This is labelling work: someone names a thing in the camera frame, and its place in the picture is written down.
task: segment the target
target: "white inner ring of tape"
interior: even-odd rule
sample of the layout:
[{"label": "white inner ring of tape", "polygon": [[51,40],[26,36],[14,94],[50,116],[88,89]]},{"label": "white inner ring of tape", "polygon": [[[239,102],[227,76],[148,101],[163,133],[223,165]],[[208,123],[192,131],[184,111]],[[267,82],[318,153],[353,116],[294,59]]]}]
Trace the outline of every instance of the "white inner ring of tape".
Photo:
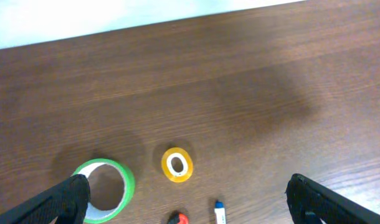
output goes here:
[{"label": "white inner ring of tape", "polygon": [[111,209],[111,210],[99,210],[99,209],[95,208],[89,202],[88,203],[88,209],[86,210],[86,215],[85,215],[85,218],[89,219],[89,220],[101,220],[103,218],[106,218],[106,217],[112,215],[121,206],[121,204],[123,203],[123,199],[125,198],[125,194],[126,194],[126,182],[125,182],[125,178],[123,176],[123,173],[117,167],[115,167],[114,165],[111,165],[111,164],[108,164],[108,163],[105,163],[105,162],[95,162],[93,164],[90,164],[90,165],[84,167],[82,170],[80,170],[78,172],[78,174],[83,174],[88,179],[89,176],[90,176],[90,174],[97,167],[100,167],[102,165],[107,165],[107,166],[114,167],[116,169],[116,171],[118,171],[118,173],[121,175],[122,181],[123,181],[123,195],[122,195],[121,201],[118,204],[118,206],[116,208],[114,208],[114,209]]},{"label": "white inner ring of tape", "polygon": [[[173,169],[172,160],[174,158],[178,158],[182,162],[182,164],[183,164],[183,170],[181,172],[176,172],[175,169]],[[178,153],[178,152],[172,153],[171,155],[168,156],[168,158],[166,159],[166,165],[167,165],[168,170],[170,171],[170,173],[172,175],[174,175],[175,177],[181,177],[181,176],[187,174],[187,172],[189,170],[188,162],[186,161],[186,159],[184,158],[184,156],[182,154]]]}]

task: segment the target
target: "brown wooden surface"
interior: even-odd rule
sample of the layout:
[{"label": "brown wooden surface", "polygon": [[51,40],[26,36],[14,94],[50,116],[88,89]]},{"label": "brown wooden surface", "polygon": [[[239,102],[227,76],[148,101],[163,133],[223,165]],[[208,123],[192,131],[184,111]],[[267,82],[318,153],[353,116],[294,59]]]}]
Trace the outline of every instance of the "brown wooden surface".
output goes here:
[{"label": "brown wooden surface", "polygon": [[[185,183],[161,173],[169,145],[192,155]],[[380,213],[380,0],[0,50],[0,213],[94,157],[137,181],[110,223],[161,223],[175,209],[212,223],[215,198],[228,223],[288,223],[295,172]]]}]

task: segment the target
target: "pen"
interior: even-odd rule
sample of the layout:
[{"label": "pen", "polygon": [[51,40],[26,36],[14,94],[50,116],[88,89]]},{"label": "pen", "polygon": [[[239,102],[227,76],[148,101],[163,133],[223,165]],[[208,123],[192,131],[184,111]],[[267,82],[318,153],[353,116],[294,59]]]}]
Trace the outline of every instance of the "pen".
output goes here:
[{"label": "pen", "polygon": [[215,202],[216,224],[226,224],[225,207],[220,201]]}]

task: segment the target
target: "yellow tape roll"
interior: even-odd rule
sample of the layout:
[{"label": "yellow tape roll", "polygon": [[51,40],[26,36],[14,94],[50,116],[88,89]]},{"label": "yellow tape roll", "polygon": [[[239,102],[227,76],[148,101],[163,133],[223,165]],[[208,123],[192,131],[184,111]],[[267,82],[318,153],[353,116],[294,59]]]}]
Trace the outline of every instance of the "yellow tape roll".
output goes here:
[{"label": "yellow tape roll", "polygon": [[[183,170],[181,172],[176,172],[173,169],[172,159],[174,158],[178,158],[182,162]],[[161,159],[161,166],[165,176],[176,183],[188,180],[188,178],[191,177],[193,170],[192,160],[188,152],[179,147],[173,147],[164,153],[163,158]]]}]

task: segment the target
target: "blue marker cap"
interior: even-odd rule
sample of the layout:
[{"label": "blue marker cap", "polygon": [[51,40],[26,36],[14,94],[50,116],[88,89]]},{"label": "blue marker cap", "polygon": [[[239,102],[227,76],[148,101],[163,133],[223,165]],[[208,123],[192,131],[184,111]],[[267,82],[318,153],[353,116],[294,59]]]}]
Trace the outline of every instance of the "blue marker cap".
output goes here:
[{"label": "blue marker cap", "polygon": [[223,202],[220,202],[220,201],[217,200],[217,201],[215,202],[215,208],[224,208],[224,207],[223,207]]}]

